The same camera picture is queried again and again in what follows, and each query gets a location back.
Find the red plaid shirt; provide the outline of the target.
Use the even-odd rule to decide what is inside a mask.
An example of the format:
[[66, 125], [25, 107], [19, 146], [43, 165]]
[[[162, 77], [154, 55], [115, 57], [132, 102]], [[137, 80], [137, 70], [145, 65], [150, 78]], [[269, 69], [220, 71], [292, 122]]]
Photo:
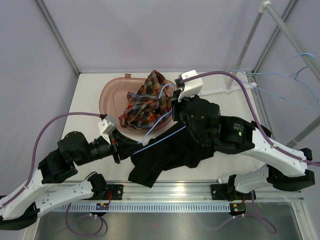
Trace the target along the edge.
[[172, 110], [168, 83], [160, 72], [153, 70], [137, 93], [128, 92], [129, 104], [119, 117], [120, 126], [130, 129], [150, 129], [159, 119], [165, 121]]

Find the light blue wire hanger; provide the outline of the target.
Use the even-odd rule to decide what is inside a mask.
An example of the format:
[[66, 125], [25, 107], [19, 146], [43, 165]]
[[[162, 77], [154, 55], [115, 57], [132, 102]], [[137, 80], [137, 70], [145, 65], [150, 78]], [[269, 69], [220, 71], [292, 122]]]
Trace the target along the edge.
[[[255, 77], [256, 80], [260, 81], [257, 83], [257, 86], [255, 87], [259, 91], [262, 91], [263, 93], [269, 94], [273, 97], [282, 99], [289, 103], [301, 106], [303, 108], [319, 112], [320, 95], [316, 93], [316, 91], [306, 81], [298, 79], [300, 74], [308, 68], [309, 67], [305, 65], [289, 75], [285, 75], [279, 72], [247, 73], [243, 70], [236, 69], [229, 69], [227, 72], [241, 74], [245, 77]], [[301, 87], [302, 93], [306, 93], [308, 97], [311, 97], [311, 100], [315, 104], [315, 106], [308, 105], [298, 100], [294, 100], [293, 98], [289, 98], [289, 91], [292, 89], [292, 87]]]

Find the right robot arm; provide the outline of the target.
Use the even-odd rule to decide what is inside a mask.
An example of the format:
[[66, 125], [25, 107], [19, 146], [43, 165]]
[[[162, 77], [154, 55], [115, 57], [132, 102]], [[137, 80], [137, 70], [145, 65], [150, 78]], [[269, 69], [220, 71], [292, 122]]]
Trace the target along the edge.
[[197, 145], [213, 152], [243, 155], [263, 162], [257, 170], [233, 174], [222, 185], [221, 196], [229, 201], [253, 190], [273, 187], [285, 192], [296, 192], [315, 185], [315, 174], [306, 161], [312, 160], [308, 148], [278, 151], [279, 144], [269, 138], [269, 130], [236, 116], [222, 116], [218, 104], [198, 95], [184, 96], [175, 90], [170, 99], [173, 120], [182, 123]]

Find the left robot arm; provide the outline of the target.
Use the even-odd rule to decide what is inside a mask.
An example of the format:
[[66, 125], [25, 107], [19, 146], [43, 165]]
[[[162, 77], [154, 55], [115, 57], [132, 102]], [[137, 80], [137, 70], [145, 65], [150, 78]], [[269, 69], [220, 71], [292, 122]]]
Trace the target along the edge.
[[100, 173], [94, 173], [69, 188], [48, 191], [78, 173], [77, 166], [112, 156], [118, 164], [143, 148], [142, 143], [114, 130], [111, 141], [99, 136], [88, 142], [83, 133], [73, 131], [57, 143], [39, 164], [30, 180], [21, 188], [0, 198], [0, 228], [18, 231], [27, 228], [52, 210], [80, 200], [101, 200], [108, 185]]

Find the black shirt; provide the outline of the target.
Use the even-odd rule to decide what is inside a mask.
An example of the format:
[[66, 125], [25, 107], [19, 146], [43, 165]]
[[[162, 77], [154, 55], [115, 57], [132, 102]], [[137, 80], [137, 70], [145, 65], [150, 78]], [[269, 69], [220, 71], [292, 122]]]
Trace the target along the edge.
[[186, 166], [196, 168], [200, 161], [214, 156], [213, 147], [197, 144], [180, 122], [149, 140], [142, 151], [130, 159], [134, 165], [128, 175], [132, 183], [151, 188], [163, 171]]

